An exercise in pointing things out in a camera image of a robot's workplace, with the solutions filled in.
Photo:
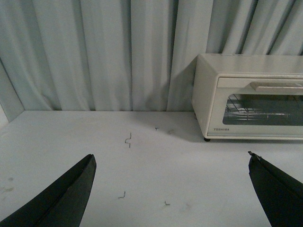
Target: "toaster oven handle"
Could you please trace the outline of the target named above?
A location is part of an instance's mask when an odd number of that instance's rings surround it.
[[[251,82],[250,86],[258,92],[303,92],[303,85],[299,83],[261,83]]]

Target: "toaster oven door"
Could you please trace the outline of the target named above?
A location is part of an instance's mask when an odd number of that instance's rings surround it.
[[[303,139],[303,80],[219,78],[207,137]]]

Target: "curtain fold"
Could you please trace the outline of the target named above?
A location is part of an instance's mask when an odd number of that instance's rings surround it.
[[[25,110],[192,111],[198,54],[302,55],[303,1],[1,0],[0,33]]]
[[[94,109],[79,1],[33,0],[62,110]]]
[[[31,1],[0,1],[0,58],[27,110],[60,109]]]
[[[130,0],[81,1],[96,110],[132,110]]]
[[[168,111],[191,111],[196,57],[206,52],[213,1],[179,0]]]
[[[131,3],[135,111],[167,108],[175,10],[175,0],[133,0]]]

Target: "white surface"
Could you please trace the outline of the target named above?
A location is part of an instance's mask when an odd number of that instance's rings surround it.
[[[0,129],[2,129],[4,126],[8,125],[9,121],[2,109],[2,106],[0,105]]]
[[[204,142],[193,113],[25,111],[0,131],[0,219],[94,154],[82,227],[270,227],[247,151],[303,182],[302,148],[300,141]]]

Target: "toaster oven foot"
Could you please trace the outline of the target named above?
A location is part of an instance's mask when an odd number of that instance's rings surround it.
[[[209,142],[210,139],[204,137],[204,141]]]

